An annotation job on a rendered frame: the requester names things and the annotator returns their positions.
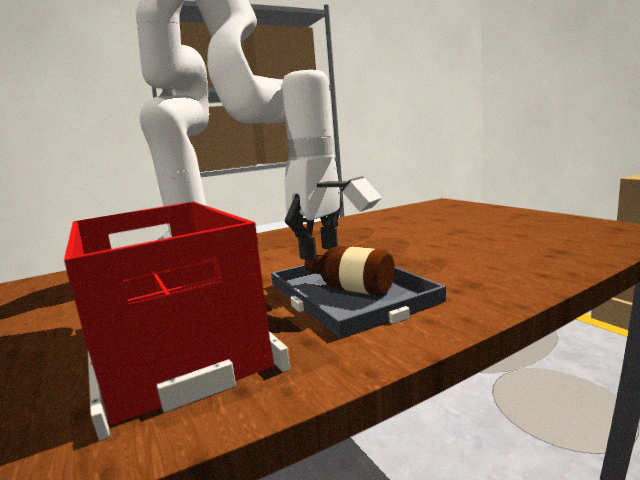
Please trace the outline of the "red crate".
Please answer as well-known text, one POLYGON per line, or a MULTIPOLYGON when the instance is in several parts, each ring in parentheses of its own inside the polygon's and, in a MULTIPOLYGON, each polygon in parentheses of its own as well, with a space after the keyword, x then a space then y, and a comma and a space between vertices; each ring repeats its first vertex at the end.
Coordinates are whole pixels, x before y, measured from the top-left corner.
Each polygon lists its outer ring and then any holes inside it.
POLYGON ((274 366, 253 221, 196 202, 73 221, 64 262, 110 425, 161 408, 158 383, 274 366), (108 234, 169 223, 111 249, 108 234))

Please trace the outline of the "brown bottle with cream label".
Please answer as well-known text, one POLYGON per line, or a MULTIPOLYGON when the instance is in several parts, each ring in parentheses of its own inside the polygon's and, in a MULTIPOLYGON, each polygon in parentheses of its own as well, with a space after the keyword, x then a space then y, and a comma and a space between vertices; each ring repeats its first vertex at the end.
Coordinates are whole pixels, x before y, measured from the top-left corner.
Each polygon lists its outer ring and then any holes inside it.
POLYGON ((377 296, 391 288, 395 274, 387 250, 360 247, 333 247, 314 261, 305 260, 304 266, 333 288, 377 296))

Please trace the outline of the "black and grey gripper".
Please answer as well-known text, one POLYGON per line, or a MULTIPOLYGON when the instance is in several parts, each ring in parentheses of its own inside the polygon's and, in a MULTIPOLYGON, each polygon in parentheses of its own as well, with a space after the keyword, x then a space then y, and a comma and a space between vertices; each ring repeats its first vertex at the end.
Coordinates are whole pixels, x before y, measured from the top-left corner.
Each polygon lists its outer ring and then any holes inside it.
POLYGON ((315 237, 312 237, 315 219, 320 218, 323 225, 320 228, 322 248, 338 246, 338 218, 343 206, 339 187, 317 187, 317 183, 338 181, 333 156, 334 153, 289 157, 286 162, 285 223, 298 237, 300 258, 304 260, 317 259, 315 237), (303 222, 307 222, 306 228, 303 222))

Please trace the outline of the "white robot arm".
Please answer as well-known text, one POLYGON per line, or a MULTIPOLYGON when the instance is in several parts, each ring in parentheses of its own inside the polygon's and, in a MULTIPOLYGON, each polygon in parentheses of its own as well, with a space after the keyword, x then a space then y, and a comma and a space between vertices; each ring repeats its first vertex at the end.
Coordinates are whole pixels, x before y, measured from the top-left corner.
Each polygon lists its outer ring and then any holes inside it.
MULTIPOLYGON (((201 133, 208 123, 207 74, 200 54, 181 45, 179 13, 183 2, 140 0, 136 10, 143 78, 154 88, 172 89, 173 94, 148 100, 140 111, 163 206, 206 205, 197 157, 188 137, 201 133)), ((333 154, 326 74, 296 71, 287 74, 284 81, 254 77, 241 48, 257 24, 249 1, 195 2, 211 35, 209 76, 228 114, 242 123, 286 122, 289 157, 333 154)), ((343 187, 341 191, 359 212, 373 208, 382 198, 363 176, 348 182, 317 183, 317 187, 343 187)))

